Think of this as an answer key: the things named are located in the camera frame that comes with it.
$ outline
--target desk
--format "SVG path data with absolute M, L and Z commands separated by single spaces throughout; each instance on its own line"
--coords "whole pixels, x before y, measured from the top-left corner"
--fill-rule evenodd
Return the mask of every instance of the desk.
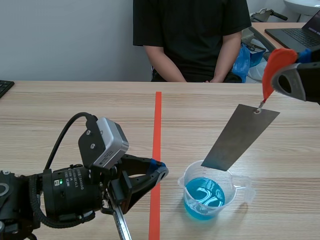
M 255 37 L 272 52 L 274 49 L 281 49 L 284 47 L 266 34 L 266 29 L 298 29 L 302 28 L 305 24 L 306 23 L 303 22 L 253 22 L 249 29 L 254 33 Z
M 161 182 L 162 240 L 318 240 L 320 236 L 320 107 L 274 93 L 266 109 L 281 114 L 232 166 L 257 191 L 249 207 L 237 200 L 210 222 L 185 213 L 177 180 L 211 149 L 238 104 L 257 106 L 260 84 L 144 82 L 16 82 L 0 99 L 0 168 L 41 173 L 66 122 L 78 112 L 119 123 L 129 154 L 151 157 L 155 92 L 162 91 L 162 158 L 170 173 Z M 53 161 L 60 169 L 81 163 L 80 119 Z M 147 240 L 150 195 L 125 216 L 133 240 Z M 119 240 L 112 216 L 97 213 L 69 229 L 42 226 L 39 240 Z

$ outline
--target keyboard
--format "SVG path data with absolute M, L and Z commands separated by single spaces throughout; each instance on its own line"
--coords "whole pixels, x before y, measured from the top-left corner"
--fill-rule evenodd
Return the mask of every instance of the keyboard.
M 0 98 L 5 95 L 8 90 L 15 85 L 13 81 L 2 81 L 0 80 Z
M 312 48 L 315 46 L 320 45 L 320 37 L 317 38 L 316 36 L 313 36 L 312 33 L 306 32 L 302 30 L 301 28 L 288 28 L 288 29 L 282 29 L 286 34 L 288 34 L 290 37 L 297 40 L 299 43 L 303 44 L 307 48 Z

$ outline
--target cup handle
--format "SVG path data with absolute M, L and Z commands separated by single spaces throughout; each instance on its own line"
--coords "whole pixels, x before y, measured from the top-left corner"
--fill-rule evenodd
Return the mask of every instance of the cup handle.
M 232 175 L 231 182 L 236 189 L 245 191 L 243 200 L 246 204 L 251 204 L 256 196 L 256 191 L 252 188 L 252 180 L 247 176 Z
M 178 179 L 178 185 L 180 186 L 180 187 L 182 187 L 182 188 L 184 188 L 185 187 L 185 175 L 183 175 L 183 176 L 181 176 L 179 179 Z

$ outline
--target plastic measuring cup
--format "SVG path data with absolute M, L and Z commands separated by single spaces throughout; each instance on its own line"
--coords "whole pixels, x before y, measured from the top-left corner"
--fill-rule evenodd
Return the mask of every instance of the plastic measuring cup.
M 193 217 L 200 220 L 214 218 L 232 203 L 238 190 L 245 191 L 243 199 L 245 203 L 252 203 L 256 191 L 251 187 L 252 181 L 249 177 L 203 167 L 202 162 L 196 161 L 189 165 L 178 180 L 179 186 L 184 190 L 184 206 Z M 201 197 L 195 199 L 194 193 L 200 194 Z

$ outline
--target black t-shirt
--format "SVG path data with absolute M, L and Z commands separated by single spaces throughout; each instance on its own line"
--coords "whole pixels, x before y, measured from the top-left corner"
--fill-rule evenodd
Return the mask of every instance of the black t-shirt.
M 213 78 L 222 37 L 250 26 L 247 0 L 133 0 L 133 44 L 163 47 L 184 76 Z

